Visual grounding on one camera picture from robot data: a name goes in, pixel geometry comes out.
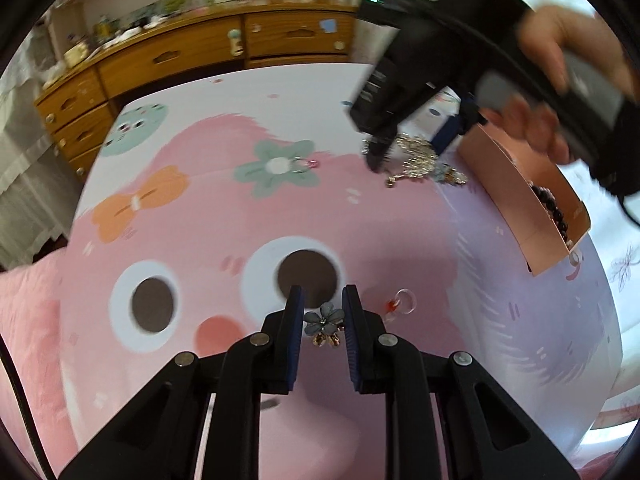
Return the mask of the grey flower brooch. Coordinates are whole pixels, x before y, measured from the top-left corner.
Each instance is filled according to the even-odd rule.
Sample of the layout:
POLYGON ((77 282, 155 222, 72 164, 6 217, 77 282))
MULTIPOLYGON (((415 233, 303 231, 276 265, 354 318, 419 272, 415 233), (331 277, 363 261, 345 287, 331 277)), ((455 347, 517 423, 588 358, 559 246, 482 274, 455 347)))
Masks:
POLYGON ((304 334, 318 348, 328 344, 337 348, 341 344, 340 333, 344 330, 345 312, 332 302, 325 302, 316 310, 304 313, 304 334))

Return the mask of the cartoon printed table mat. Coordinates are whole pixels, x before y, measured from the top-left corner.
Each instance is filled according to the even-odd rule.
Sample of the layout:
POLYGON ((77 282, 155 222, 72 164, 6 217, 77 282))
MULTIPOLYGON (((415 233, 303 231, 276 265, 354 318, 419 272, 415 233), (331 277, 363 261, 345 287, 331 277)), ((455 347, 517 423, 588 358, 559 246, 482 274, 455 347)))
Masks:
POLYGON ((126 105, 73 221, 61 282, 61 370, 81 454, 166 364, 256 333, 300 286, 344 286, 388 330, 480 361, 572 456, 622 360, 614 300, 589 234, 546 272, 469 179, 386 188, 347 111, 357 64, 205 78, 126 105))

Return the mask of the gold rhinestone hair clip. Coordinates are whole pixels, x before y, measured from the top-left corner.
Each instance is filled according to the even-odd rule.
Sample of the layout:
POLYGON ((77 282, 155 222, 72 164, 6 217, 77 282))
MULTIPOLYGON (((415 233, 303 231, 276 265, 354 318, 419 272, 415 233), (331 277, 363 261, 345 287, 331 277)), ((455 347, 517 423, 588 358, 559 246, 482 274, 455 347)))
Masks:
MULTIPOLYGON (((362 142, 361 153, 364 157, 364 148, 369 137, 362 142)), ((422 136, 409 136, 407 133, 398 133, 394 148, 401 151, 400 166, 392 166, 390 163, 390 154, 383 166, 383 169, 376 174, 385 174, 386 188, 394 188, 399 181, 424 181, 431 179, 431 173, 438 164, 443 164, 439 157, 434 153, 431 143, 422 136)))

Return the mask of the peach plastic tray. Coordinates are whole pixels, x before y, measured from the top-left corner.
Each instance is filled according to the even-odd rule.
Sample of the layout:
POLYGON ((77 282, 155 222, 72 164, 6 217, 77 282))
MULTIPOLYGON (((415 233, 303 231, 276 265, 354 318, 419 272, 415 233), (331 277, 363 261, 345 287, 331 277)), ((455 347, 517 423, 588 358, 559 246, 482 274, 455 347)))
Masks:
POLYGON ((494 125, 477 125, 460 141, 458 153, 490 196, 533 274, 564 260, 591 228, 585 204, 555 164, 526 142, 494 125), (562 236, 532 187, 546 188, 567 225, 562 236))

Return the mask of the wooden desk with drawers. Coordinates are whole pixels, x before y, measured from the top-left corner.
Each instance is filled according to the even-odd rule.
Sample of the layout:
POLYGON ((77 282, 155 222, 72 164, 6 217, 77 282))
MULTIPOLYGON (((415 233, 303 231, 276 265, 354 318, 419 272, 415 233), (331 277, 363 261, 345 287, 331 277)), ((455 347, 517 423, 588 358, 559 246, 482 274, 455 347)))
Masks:
POLYGON ((288 64, 345 63, 356 10, 327 1, 245 1, 170 18, 68 70, 35 107, 54 147, 85 181, 124 105, 205 76, 288 64))

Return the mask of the small gold earring pair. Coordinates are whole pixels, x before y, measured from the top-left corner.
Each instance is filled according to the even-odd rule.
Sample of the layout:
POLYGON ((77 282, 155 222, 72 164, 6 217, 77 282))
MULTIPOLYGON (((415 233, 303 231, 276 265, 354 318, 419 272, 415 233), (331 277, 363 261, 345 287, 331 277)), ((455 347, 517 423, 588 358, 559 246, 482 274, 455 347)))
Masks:
POLYGON ((437 183, 454 186, 466 185, 469 181, 465 174, 447 164, 438 164, 431 173, 431 179, 437 183))

